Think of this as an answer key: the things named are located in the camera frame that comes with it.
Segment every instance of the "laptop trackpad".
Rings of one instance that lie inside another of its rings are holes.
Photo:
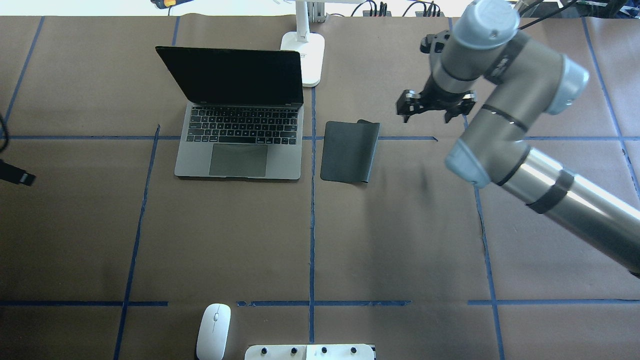
[[[209,175],[264,177],[267,148],[266,145],[213,145]]]

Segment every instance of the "white stand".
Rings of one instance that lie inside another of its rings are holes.
[[[296,1],[296,31],[282,37],[280,50],[293,50],[300,53],[302,66],[302,85],[313,87],[320,82],[324,58],[324,38],[309,31],[307,3]]]
[[[375,360],[366,344],[254,345],[246,349],[244,360]]]

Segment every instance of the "folded dark gray cloth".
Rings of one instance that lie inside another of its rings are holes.
[[[329,121],[324,130],[320,178],[341,183],[369,182],[380,123]]]

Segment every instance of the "white stand base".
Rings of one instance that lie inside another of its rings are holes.
[[[324,38],[320,34],[308,33],[308,42],[298,41],[295,31],[282,37],[280,50],[293,50],[300,53],[302,66],[302,86],[313,87],[320,82],[324,58]]]
[[[254,345],[246,349],[244,360],[375,360],[376,353],[366,344]]]

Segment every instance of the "laptop keyboard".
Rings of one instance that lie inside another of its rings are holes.
[[[295,145],[298,109],[193,106],[188,142]]]

